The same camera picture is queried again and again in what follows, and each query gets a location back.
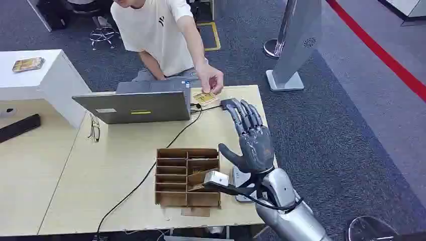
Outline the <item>person's left hand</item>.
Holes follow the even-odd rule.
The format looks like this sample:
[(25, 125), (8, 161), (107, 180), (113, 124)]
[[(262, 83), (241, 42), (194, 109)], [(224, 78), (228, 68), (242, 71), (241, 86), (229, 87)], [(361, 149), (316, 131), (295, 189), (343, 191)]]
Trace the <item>person's left hand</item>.
[(197, 65), (195, 71), (201, 81), (201, 88), (204, 93), (213, 95), (221, 93), (224, 87), (224, 74), (220, 70), (204, 63)]

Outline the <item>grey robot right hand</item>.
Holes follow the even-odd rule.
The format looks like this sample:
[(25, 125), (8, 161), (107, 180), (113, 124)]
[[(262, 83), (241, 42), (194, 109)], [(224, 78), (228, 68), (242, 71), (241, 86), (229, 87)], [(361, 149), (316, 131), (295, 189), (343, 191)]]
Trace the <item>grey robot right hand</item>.
[(234, 122), (242, 154), (237, 155), (223, 143), (218, 144), (220, 153), (243, 173), (259, 174), (272, 169), (274, 147), (269, 129), (263, 125), (257, 109), (235, 98), (222, 100), (221, 106)]

